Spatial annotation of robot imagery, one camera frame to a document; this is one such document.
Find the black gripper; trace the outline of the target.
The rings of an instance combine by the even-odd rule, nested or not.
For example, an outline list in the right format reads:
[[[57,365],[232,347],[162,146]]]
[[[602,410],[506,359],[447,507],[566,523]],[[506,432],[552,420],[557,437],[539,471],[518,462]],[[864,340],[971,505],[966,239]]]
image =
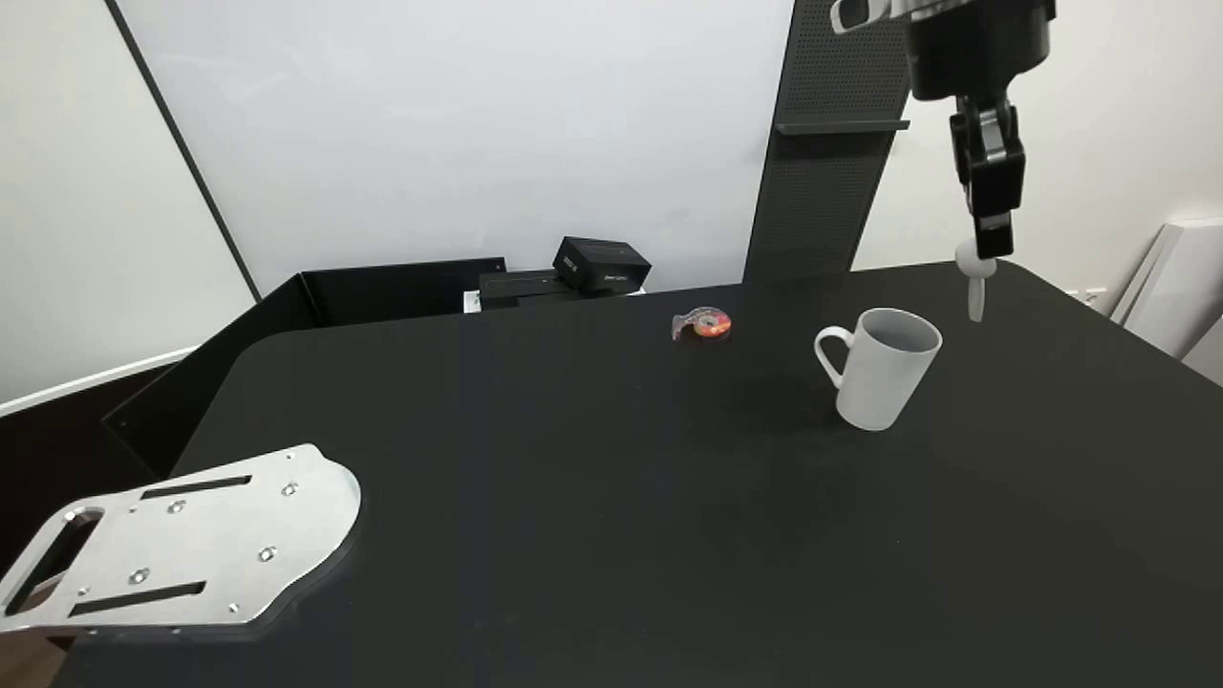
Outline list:
[[[904,28],[918,98],[1001,98],[1009,80],[1050,54],[1060,0],[832,0],[831,28]],[[950,113],[955,172],[974,221],[974,256],[1011,253],[1011,109]]]

